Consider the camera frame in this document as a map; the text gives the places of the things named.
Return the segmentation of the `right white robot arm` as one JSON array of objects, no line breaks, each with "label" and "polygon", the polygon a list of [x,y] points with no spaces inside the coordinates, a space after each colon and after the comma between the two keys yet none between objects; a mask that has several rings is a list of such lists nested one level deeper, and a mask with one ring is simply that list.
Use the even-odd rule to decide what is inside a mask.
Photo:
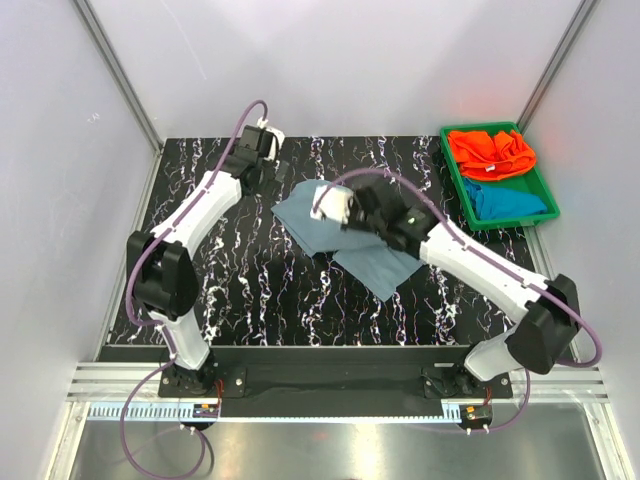
[{"label": "right white robot arm", "polygon": [[506,332],[472,345],[453,366],[427,374],[432,396],[476,396],[512,370],[547,374],[580,330],[565,311],[578,305],[571,279],[549,280],[517,267],[443,215],[408,205],[382,178],[347,193],[337,210],[342,227],[374,233],[392,249],[453,275],[513,321]]}]

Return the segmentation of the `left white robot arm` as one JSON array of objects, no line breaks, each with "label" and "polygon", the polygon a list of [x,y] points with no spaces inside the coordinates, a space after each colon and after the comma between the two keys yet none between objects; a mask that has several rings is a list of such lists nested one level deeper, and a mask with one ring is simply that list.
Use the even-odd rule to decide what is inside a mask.
[{"label": "left white robot arm", "polygon": [[205,396],[222,386],[194,311],[200,284],[193,257],[229,209],[281,182],[288,168],[278,159],[284,140],[282,131],[264,122],[245,127],[166,220],[127,240],[127,315],[161,333],[169,349],[163,379],[180,393]]}]

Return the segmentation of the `grey-blue t shirt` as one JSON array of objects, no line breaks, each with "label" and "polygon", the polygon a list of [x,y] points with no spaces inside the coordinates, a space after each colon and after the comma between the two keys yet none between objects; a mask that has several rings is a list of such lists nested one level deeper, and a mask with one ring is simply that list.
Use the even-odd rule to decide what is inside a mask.
[{"label": "grey-blue t shirt", "polygon": [[423,264],[389,248],[373,233],[343,230],[336,222],[312,218],[316,190],[328,184],[326,180],[300,182],[271,211],[306,255],[331,253],[344,270],[376,297],[388,300]]}]

